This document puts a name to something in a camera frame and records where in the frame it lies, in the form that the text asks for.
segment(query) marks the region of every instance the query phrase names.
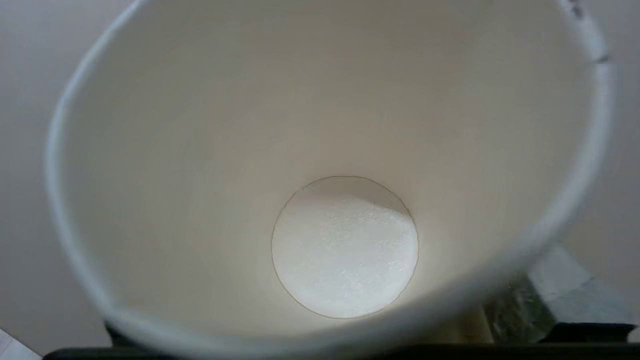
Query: cup rim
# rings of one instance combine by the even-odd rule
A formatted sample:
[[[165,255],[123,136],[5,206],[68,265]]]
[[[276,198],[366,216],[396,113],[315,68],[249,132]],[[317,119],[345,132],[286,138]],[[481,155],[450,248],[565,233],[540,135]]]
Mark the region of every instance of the cup rim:
[[[68,206],[62,195],[60,161],[61,145],[65,141],[67,114],[96,66],[97,60],[109,49],[113,39],[136,16],[142,14],[152,0],[136,0],[100,36],[81,60],[58,102],[45,150],[45,182],[53,222],[58,238],[72,269],[99,312],[110,325],[150,347],[189,357],[326,357],[361,356],[383,350],[468,306],[468,299],[483,299],[507,283],[516,269],[532,263],[535,254],[557,238],[575,217],[599,173],[612,128],[614,104],[611,55],[593,18],[577,0],[553,0],[567,18],[569,30],[589,61],[592,78],[591,109],[587,131],[577,159],[559,195],[547,206],[544,214],[528,227],[517,241],[490,261],[483,271],[468,274],[444,290],[430,294],[420,302],[412,302],[390,311],[382,318],[360,320],[313,336],[296,338],[247,338],[217,336],[189,332],[159,320],[123,308],[114,303],[100,285],[95,270],[77,248],[76,236],[70,225]]]

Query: white surface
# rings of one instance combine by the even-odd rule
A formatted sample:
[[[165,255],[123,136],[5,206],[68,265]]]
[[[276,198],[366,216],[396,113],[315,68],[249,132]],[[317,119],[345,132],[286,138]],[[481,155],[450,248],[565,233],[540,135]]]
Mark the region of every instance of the white surface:
[[[566,295],[593,278],[560,245],[553,246],[527,274],[545,302]]]
[[[40,356],[0,329],[0,360],[39,360]]]
[[[0,2],[0,327],[37,352],[107,345],[49,220],[42,151],[52,108],[81,55],[128,1]],[[590,0],[618,66],[618,125],[605,174],[568,243],[640,313],[640,2]]]
[[[361,177],[328,177],[298,190],[278,217],[271,248],[287,291],[332,318],[391,304],[418,260],[409,211],[395,194]]]
[[[265,4],[145,3],[56,111],[56,225],[125,334],[191,356],[372,351],[503,284],[571,215],[609,125],[588,17],[525,0]],[[349,320],[293,301],[270,251],[291,194],[340,174],[402,198],[421,254],[393,304]]]

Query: marble surface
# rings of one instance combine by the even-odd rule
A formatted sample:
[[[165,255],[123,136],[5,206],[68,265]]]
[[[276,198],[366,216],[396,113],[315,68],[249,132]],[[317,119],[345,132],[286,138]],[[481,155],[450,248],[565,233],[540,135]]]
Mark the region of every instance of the marble surface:
[[[526,276],[484,305],[497,343],[535,343],[560,323],[636,325],[617,291],[554,245]]]
[[[44,193],[51,112],[84,52],[129,0],[0,1],[0,328],[42,355],[109,344],[65,261]],[[618,124],[594,197],[566,243],[640,313],[640,1],[584,1],[618,64]]]

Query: paper cup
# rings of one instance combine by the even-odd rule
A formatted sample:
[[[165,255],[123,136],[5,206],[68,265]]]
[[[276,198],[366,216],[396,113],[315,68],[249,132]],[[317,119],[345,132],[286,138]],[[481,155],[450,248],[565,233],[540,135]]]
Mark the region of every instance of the paper cup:
[[[54,221],[145,345],[372,353],[567,224],[605,149],[609,58],[577,1],[136,3],[58,105]]]

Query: background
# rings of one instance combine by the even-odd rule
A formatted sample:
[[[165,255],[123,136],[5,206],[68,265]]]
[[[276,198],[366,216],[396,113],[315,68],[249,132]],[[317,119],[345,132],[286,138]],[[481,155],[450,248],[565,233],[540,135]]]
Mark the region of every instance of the background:
[[[107,346],[56,239],[44,192],[52,111],[82,55],[129,0],[0,0],[0,328],[40,355]],[[640,319],[640,1],[583,0],[617,69],[604,171],[564,244]]]

